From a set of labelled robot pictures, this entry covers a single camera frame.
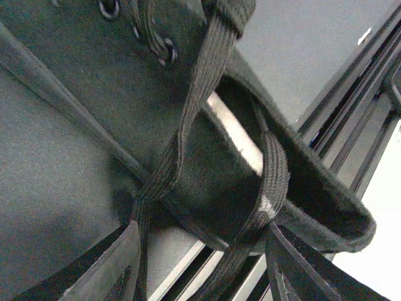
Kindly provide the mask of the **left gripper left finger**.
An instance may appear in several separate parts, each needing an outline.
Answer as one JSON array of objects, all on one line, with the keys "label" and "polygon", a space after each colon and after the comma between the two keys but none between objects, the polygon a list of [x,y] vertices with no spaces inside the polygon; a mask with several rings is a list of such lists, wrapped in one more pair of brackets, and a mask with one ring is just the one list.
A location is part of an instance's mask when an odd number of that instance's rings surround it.
[{"label": "left gripper left finger", "polygon": [[138,224],[130,221],[66,268],[14,300],[133,300],[140,265]]}]

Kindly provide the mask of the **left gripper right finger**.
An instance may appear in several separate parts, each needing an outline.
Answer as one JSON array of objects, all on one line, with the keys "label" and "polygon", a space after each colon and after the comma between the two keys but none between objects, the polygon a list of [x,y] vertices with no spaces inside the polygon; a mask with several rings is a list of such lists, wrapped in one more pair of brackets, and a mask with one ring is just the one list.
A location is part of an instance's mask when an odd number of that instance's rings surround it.
[{"label": "left gripper right finger", "polygon": [[336,267],[286,228],[271,222],[266,260],[273,300],[386,300]]}]

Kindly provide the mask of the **black sneaker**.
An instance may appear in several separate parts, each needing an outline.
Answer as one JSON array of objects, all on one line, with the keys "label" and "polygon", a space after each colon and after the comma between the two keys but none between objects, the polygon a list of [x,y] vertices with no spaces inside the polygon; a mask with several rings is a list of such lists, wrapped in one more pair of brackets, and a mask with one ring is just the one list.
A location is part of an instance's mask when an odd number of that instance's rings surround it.
[{"label": "black sneaker", "polygon": [[[167,36],[178,44],[169,69],[135,41],[124,15],[109,23],[95,1],[1,1],[1,23],[56,77],[50,84],[60,82],[140,164],[124,166],[1,66],[1,262],[29,252],[80,254],[118,227],[118,214],[128,214],[128,205],[117,209],[120,195],[128,193],[129,202],[176,133],[204,37],[202,21],[172,2],[158,6],[167,8],[162,30],[171,29]],[[356,252],[375,230],[322,239],[335,253]]]}]

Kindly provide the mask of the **black shoelace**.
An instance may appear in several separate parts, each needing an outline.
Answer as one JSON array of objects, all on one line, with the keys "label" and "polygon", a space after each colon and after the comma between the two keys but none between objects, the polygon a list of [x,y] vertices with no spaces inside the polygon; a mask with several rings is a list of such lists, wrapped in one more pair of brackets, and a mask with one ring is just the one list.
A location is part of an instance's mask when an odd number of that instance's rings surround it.
[{"label": "black shoelace", "polygon": [[[162,198],[182,212],[181,221],[197,226],[197,213],[221,200],[234,184],[234,173],[208,174],[208,168],[228,165],[224,154],[239,153],[222,121],[208,104],[224,73],[234,42],[255,10],[254,1],[212,1],[207,31],[193,68],[180,124],[157,167],[142,186],[133,210],[142,248],[147,247],[150,210]],[[268,130],[259,106],[254,107],[263,138],[263,172],[258,196],[241,228],[214,271],[192,300],[217,300],[232,283],[260,240],[267,225],[283,207],[289,184],[287,158]]]}]

